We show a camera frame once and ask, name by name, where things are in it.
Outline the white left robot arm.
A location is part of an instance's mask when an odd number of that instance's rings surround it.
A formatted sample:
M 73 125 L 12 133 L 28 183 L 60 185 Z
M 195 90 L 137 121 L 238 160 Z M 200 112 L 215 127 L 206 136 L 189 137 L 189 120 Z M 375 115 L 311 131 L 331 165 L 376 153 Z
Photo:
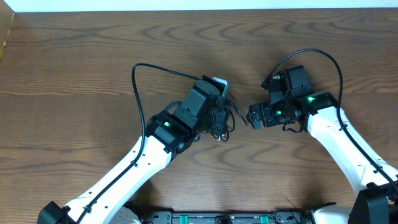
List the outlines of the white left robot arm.
M 64 207 L 50 202 L 40 211 L 38 223 L 110 223 L 147 180 L 201 133 L 220 137 L 226 132 L 227 91 L 226 80 L 197 80 L 183 102 L 174 101 L 146 122 L 134 147 L 94 186 Z

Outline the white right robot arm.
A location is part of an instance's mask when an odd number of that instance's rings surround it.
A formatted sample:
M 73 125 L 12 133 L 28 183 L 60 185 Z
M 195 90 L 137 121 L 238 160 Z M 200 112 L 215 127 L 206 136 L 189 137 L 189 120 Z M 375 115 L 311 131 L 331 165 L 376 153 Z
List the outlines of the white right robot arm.
M 302 223 L 397 223 L 397 169 L 362 138 L 329 92 L 251 105 L 254 129 L 299 123 L 330 154 L 348 179 L 356 200 L 352 208 L 326 203 Z

